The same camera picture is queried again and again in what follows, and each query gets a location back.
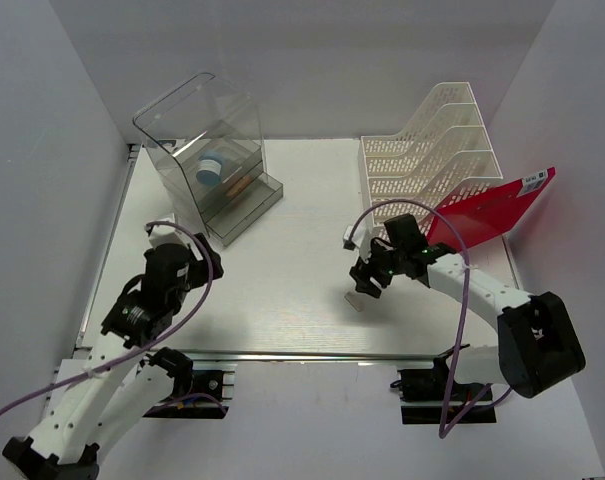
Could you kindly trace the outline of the beige eraser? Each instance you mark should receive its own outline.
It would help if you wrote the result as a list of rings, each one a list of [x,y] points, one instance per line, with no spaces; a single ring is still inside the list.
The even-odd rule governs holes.
[[[357,312],[362,312],[364,305],[362,300],[355,295],[353,292],[347,292],[344,295],[345,300],[347,301],[347,303]]]

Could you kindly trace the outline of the orange highlighter pen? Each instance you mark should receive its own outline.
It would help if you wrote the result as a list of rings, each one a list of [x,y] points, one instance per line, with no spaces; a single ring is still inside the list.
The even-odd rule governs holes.
[[[226,196],[235,197],[236,195],[240,194],[244,189],[246,189],[253,181],[254,179],[249,175],[242,177],[231,188],[226,191]]]

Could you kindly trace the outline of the blue white small jar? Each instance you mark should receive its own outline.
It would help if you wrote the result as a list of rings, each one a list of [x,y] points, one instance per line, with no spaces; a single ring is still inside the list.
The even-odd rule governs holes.
[[[214,150],[204,152],[198,160],[196,179],[205,186],[216,186],[221,182],[224,158]]]

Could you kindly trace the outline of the clear acrylic drawer organizer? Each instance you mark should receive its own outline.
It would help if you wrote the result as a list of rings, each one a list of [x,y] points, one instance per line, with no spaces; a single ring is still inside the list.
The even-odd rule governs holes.
[[[267,171],[258,107],[224,79],[200,72],[133,115],[181,224],[229,246],[282,199]]]

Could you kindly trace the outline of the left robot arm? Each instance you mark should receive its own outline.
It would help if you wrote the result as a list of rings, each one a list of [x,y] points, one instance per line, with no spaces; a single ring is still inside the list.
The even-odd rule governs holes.
[[[25,479],[95,479],[115,444],[151,410],[195,392],[193,362],[164,347],[187,294],[209,291],[223,275],[206,236],[169,221],[147,227],[145,270],[131,278],[101,324],[77,377],[65,381],[58,405],[3,457]]]

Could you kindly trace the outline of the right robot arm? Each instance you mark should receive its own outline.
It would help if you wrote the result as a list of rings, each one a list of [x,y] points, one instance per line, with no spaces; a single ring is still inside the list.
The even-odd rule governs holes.
[[[502,384],[533,398],[585,369],[558,295],[534,295],[470,268],[449,245],[429,243],[410,214],[387,221],[385,230],[386,238],[357,227],[345,232],[344,248],[359,252],[349,271],[357,292],[378,298],[394,277],[406,276],[458,301],[497,335],[495,345],[461,346],[435,359],[433,384],[441,396],[457,398],[470,384]]]

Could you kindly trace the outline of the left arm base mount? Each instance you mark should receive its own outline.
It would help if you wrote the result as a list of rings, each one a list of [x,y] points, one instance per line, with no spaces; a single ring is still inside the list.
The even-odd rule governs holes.
[[[155,419],[224,419],[235,384],[231,364],[201,363],[168,347],[146,354],[139,361],[136,375],[147,366],[163,367],[172,381],[171,393],[153,406],[145,418]]]

